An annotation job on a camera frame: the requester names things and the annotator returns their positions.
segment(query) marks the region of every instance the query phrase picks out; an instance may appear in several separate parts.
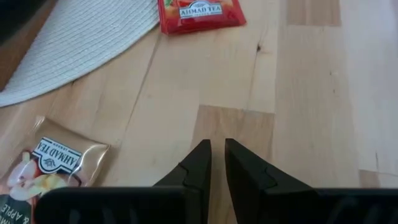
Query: table surface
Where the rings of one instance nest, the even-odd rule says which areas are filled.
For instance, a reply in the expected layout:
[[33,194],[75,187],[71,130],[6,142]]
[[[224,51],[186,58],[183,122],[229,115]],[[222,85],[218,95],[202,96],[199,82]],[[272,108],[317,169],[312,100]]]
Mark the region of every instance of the table surface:
[[246,26],[157,27],[83,78],[1,108],[0,168],[44,114],[112,144],[98,185],[152,185],[210,138],[212,223],[234,222],[224,138],[314,187],[397,187],[398,1],[241,5]]

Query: tea bag packet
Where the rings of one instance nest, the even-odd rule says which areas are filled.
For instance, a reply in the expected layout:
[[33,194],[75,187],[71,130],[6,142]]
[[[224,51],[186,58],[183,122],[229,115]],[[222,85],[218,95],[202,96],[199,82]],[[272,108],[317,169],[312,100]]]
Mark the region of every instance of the tea bag packet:
[[21,153],[0,179],[0,223],[32,223],[35,204],[49,190],[91,186],[108,149],[48,118],[37,118],[17,146]]

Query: packet label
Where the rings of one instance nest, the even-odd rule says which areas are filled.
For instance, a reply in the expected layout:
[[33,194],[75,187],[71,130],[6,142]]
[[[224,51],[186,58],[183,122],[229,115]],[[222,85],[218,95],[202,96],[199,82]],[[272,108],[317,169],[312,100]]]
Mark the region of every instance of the packet label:
[[46,137],[40,140],[32,154],[39,158],[39,169],[44,174],[59,170],[71,174],[81,157],[81,152]]
[[181,19],[222,14],[221,3],[195,1],[187,7],[180,8]]

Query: apple illustration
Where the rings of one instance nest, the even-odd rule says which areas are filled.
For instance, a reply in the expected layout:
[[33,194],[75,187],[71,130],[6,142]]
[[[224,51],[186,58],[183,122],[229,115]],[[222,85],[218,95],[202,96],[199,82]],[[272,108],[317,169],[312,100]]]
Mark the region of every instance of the apple illustration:
[[28,200],[36,195],[43,196],[48,191],[60,187],[67,187],[67,183],[57,174],[44,174],[34,180],[26,180],[22,184],[13,186],[10,196],[15,200]]
[[22,161],[14,167],[7,179],[7,186],[14,187],[26,180],[33,180],[37,170],[37,164],[33,159],[30,160],[29,152],[23,152]]

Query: wood grain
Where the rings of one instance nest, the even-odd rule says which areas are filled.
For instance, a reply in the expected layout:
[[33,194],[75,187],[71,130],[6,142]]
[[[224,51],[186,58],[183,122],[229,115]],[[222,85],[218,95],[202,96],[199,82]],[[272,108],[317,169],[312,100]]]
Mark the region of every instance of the wood grain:
[[303,26],[341,26],[339,0],[288,0],[287,23]]
[[359,168],[398,175],[397,14],[391,0],[341,6]]
[[191,148],[211,140],[213,151],[209,223],[236,223],[225,175],[224,144],[234,138],[270,162],[274,115],[214,106],[200,106]]
[[359,179],[363,188],[379,188],[380,180],[377,172],[360,170]]
[[398,188],[398,176],[368,170],[359,170],[361,186],[364,188]]
[[357,187],[342,30],[282,26],[276,90],[275,165],[314,187]]

